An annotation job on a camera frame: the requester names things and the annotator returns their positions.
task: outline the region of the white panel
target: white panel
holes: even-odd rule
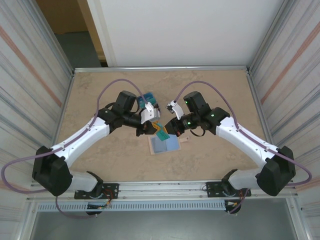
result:
[[[88,0],[110,67],[247,65],[282,0]]]

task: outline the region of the table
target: table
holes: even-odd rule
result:
[[[241,125],[264,139],[263,130],[244,70],[186,70],[132,72],[78,72],[65,110],[59,142],[83,127],[96,110],[97,97],[115,79],[133,81],[143,93],[153,92],[161,111],[160,123],[165,125],[174,115],[165,109],[189,82],[201,80],[214,85],[229,101]],[[102,96],[100,108],[114,102],[120,91],[138,95],[126,82],[112,85]],[[188,87],[178,103],[188,113],[183,96],[199,91],[211,108],[227,105],[213,89],[200,83]],[[72,165],[73,171],[92,171],[104,181],[183,181],[221,179],[231,169],[248,170],[256,164],[226,140],[207,132],[203,137],[189,131],[182,137],[181,150],[151,155],[148,136],[136,137],[136,130],[123,126],[96,142]]]

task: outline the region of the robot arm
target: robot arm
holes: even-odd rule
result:
[[[108,136],[121,126],[136,129],[136,136],[154,134],[157,130],[150,121],[159,118],[159,110],[151,103],[140,114],[131,112],[137,96],[128,91],[120,92],[112,108],[100,109],[96,118],[92,118],[75,134],[50,149],[40,147],[36,154],[47,153],[59,148],[55,154],[36,158],[33,165],[32,178],[40,183],[54,196],[59,196],[67,190],[82,190],[97,197],[102,192],[103,180],[92,172],[70,172],[69,168],[78,157],[98,140]]]
[[[296,175],[293,163],[265,150],[245,137],[238,131],[234,119],[229,113],[219,107],[211,109],[199,92],[191,92],[183,99],[191,113],[187,115],[179,113],[179,116],[173,118],[165,126],[169,134],[180,136],[187,129],[201,127],[204,131],[218,135],[235,145],[257,165],[257,168],[252,170],[233,169],[222,179],[223,189],[228,195],[232,195],[235,190],[260,188],[267,194],[276,196]],[[169,103],[167,109],[171,111],[173,107],[177,109],[176,102]],[[240,126],[240,128],[267,148],[294,159],[289,148],[284,146],[279,149],[255,136],[244,127]]]

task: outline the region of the gray floor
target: gray floor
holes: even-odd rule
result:
[[[295,240],[285,199],[248,199],[238,215],[224,211],[103,212],[69,219],[38,213],[32,240]]]
[[[89,32],[55,34],[73,68],[100,68],[94,44]]]

